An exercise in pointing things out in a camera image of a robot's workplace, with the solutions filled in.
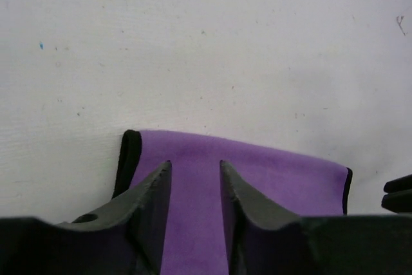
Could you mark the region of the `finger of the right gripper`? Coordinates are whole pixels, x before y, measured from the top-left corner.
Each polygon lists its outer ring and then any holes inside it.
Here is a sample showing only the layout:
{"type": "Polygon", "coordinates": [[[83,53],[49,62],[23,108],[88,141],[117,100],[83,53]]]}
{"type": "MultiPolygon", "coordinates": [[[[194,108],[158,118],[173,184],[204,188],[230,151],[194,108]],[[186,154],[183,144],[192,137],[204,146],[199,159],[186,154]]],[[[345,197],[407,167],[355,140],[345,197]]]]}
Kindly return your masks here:
{"type": "Polygon", "coordinates": [[[394,213],[411,213],[412,196],[411,191],[400,191],[385,194],[381,206],[394,213]]]}
{"type": "Polygon", "coordinates": [[[412,175],[407,175],[400,178],[396,178],[394,180],[390,180],[389,182],[386,182],[386,184],[384,185],[384,192],[387,194],[397,193],[410,189],[412,189],[412,175]]]}

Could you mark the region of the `dark grey towel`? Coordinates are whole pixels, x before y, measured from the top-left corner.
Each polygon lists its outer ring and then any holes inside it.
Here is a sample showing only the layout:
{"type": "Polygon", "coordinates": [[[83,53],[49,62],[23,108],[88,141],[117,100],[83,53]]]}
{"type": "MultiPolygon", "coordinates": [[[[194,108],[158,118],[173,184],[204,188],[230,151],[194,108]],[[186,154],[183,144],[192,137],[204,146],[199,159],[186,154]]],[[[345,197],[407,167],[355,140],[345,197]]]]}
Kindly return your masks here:
{"type": "Polygon", "coordinates": [[[345,166],[207,135],[128,130],[122,137],[114,195],[140,183],[162,162],[172,165],[162,274],[228,272],[220,196],[223,160],[294,213],[347,211],[352,172],[345,166]]]}

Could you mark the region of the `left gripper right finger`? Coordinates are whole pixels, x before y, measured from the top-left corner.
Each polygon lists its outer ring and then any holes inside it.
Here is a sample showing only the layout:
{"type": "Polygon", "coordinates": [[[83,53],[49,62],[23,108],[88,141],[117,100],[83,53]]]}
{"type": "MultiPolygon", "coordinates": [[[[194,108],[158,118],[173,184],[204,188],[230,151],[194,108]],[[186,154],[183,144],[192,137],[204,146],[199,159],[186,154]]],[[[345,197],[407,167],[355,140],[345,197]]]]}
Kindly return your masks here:
{"type": "Polygon", "coordinates": [[[230,274],[410,274],[411,215],[299,216],[220,164],[230,274]]]}

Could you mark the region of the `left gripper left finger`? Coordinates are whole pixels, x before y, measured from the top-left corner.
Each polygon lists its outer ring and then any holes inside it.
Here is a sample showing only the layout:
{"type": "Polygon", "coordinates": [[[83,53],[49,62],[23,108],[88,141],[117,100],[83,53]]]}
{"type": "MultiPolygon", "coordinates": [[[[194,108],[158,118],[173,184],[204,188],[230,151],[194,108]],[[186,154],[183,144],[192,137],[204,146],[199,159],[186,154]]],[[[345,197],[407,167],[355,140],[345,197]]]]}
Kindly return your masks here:
{"type": "Polygon", "coordinates": [[[172,166],[74,222],[1,219],[1,274],[159,274],[172,166]]]}

